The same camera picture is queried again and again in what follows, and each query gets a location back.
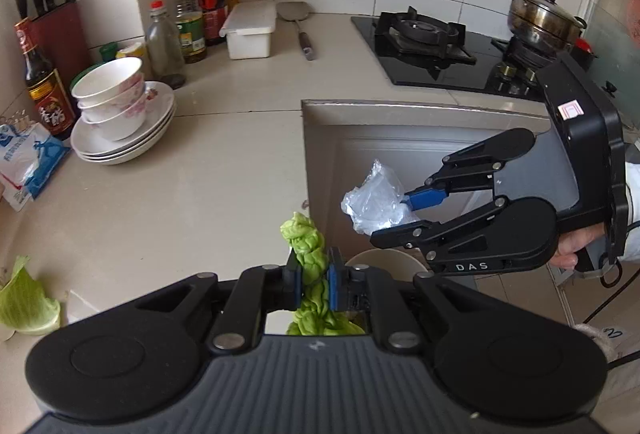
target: human hand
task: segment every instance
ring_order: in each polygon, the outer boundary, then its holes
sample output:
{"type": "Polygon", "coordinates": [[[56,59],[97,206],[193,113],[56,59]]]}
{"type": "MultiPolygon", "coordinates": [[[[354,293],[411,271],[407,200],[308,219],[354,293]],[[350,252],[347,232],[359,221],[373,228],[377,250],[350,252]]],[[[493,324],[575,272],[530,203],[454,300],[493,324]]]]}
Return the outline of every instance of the human hand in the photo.
{"type": "Polygon", "coordinates": [[[549,264],[557,268],[573,269],[578,264],[578,256],[575,255],[575,252],[603,235],[604,223],[563,233],[558,240],[558,249],[549,260],[549,264]]]}

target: white container with lid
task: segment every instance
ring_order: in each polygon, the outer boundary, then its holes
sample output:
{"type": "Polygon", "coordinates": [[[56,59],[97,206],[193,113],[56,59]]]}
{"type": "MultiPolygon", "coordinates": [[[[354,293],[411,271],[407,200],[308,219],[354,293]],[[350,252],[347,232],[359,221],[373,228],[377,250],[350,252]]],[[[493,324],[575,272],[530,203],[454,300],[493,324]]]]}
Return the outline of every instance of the white container with lid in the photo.
{"type": "Polygon", "coordinates": [[[271,33],[276,29],[276,4],[241,2],[220,30],[226,35],[229,58],[266,58],[271,52],[271,33]]]}

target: green vegetable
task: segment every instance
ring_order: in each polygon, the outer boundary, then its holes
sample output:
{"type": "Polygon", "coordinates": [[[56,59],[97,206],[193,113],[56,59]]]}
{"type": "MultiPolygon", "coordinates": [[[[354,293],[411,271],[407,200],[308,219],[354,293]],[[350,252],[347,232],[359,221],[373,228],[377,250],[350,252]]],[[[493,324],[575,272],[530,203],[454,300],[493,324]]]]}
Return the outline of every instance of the green vegetable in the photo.
{"type": "Polygon", "coordinates": [[[60,327],[60,302],[48,298],[31,278],[28,260],[16,258],[11,280],[0,289],[0,322],[25,335],[45,335],[60,327]]]}
{"type": "Polygon", "coordinates": [[[361,327],[350,322],[344,313],[329,309],[329,283],[322,278],[328,260],[324,253],[324,236],[314,222],[294,212],[280,232],[296,253],[302,266],[305,291],[300,308],[293,314],[287,335],[363,335],[361,327]]]}

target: gas stove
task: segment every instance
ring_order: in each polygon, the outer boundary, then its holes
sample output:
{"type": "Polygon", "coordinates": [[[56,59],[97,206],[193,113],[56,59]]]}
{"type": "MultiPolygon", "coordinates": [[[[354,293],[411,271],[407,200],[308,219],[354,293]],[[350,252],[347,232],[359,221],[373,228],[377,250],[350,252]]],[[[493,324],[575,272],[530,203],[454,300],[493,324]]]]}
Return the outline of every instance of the gas stove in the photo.
{"type": "Polygon", "coordinates": [[[394,85],[485,92],[543,101],[535,71],[553,57],[516,38],[497,40],[462,24],[406,13],[351,17],[394,85]]]}

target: knife block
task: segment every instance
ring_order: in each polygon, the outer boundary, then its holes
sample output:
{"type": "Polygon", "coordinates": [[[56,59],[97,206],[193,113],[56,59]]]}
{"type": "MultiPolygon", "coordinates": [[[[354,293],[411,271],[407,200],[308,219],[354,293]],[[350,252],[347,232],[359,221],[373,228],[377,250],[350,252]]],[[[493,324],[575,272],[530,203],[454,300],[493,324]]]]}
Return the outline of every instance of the knife block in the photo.
{"type": "Polygon", "coordinates": [[[31,27],[44,55],[58,69],[65,88],[92,65],[86,45],[78,0],[71,0],[36,18],[31,27]]]}

